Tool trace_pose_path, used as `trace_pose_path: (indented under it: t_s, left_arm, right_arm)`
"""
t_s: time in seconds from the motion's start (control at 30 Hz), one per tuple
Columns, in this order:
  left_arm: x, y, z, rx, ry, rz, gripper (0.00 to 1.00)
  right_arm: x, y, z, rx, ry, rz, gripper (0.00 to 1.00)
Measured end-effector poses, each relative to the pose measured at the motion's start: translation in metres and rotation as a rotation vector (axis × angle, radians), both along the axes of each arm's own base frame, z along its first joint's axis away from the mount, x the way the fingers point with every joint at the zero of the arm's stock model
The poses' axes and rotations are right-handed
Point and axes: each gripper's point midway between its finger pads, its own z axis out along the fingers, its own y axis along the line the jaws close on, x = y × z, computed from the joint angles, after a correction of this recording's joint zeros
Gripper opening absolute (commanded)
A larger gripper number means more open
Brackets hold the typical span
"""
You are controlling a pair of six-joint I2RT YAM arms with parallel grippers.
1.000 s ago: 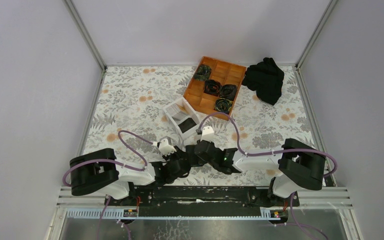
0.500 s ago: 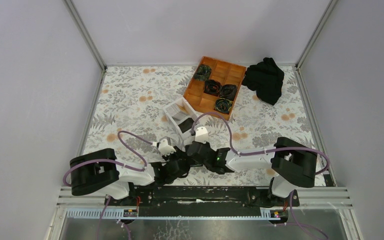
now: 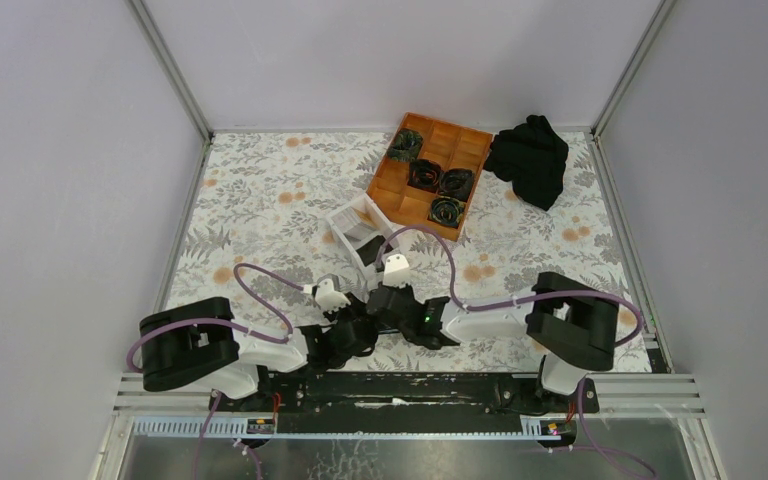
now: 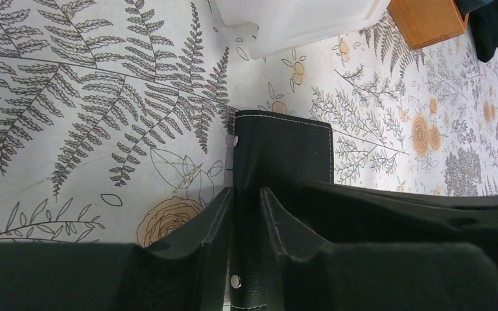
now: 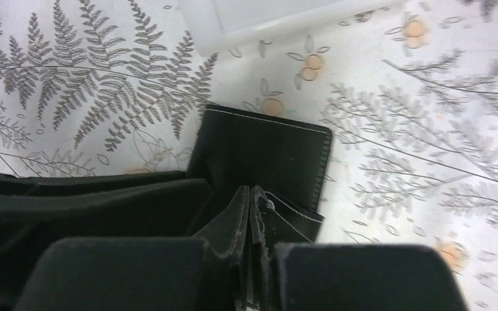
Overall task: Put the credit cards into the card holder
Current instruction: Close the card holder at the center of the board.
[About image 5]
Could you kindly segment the white plastic card box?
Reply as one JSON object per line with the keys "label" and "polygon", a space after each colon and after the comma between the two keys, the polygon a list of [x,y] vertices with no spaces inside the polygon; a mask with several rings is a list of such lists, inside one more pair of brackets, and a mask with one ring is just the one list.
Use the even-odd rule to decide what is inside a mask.
{"label": "white plastic card box", "polygon": [[402,4],[402,1],[384,0],[196,0],[178,3],[195,49],[201,56]]}

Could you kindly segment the black leather card holder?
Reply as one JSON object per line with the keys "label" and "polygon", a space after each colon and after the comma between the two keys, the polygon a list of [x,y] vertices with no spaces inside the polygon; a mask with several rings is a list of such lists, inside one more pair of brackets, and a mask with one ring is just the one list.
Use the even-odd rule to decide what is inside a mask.
{"label": "black leather card holder", "polygon": [[280,215],[315,241],[331,141],[323,126],[206,106],[186,173],[214,190],[197,228],[221,213],[240,186],[260,186]]}

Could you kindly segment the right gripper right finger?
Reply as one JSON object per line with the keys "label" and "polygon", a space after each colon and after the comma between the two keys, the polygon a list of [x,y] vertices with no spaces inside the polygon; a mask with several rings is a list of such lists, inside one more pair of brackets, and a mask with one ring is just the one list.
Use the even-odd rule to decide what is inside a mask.
{"label": "right gripper right finger", "polygon": [[274,246],[278,243],[315,242],[318,214],[257,185],[251,190],[250,234],[253,306],[257,310],[277,310],[270,267]]}

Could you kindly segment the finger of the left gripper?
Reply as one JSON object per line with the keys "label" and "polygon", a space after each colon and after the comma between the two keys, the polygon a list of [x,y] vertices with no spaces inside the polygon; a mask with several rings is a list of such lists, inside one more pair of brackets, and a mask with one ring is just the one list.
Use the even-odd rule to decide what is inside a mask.
{"label": "finger of the left gripper", "polygon": [[213,195],[181,171],[85,178],[0,174],[0,297],[22,290],[53,242],[76,236],[184,236]]}

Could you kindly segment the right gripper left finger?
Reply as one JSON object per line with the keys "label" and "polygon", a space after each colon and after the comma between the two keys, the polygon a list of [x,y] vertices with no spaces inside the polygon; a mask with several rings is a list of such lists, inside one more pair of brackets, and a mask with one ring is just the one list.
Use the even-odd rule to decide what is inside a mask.
{"label": "right gripper left finger", "polygon": [[250,188],[237,189],[226,208],[194,236],[209,252],[204,261],[199,310],[246,310]]}

